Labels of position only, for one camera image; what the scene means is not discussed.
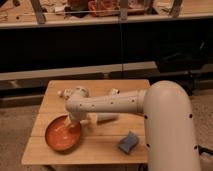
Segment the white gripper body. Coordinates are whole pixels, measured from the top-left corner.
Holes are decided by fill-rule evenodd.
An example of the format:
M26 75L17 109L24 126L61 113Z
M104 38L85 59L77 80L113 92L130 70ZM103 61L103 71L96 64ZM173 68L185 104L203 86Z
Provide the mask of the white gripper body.
M75 130L81 123L88 124L91 122L86 113L69 113L67 117L67 128L69 131Z

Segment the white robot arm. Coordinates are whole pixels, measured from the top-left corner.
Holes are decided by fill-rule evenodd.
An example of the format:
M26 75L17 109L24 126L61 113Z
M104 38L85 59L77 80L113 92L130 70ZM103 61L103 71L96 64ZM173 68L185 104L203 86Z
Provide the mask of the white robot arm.
M149 171L201 171L191 102L172 81L158 81L146 90L99 97L71 97L65 103L78 122L89 112L144 115Z

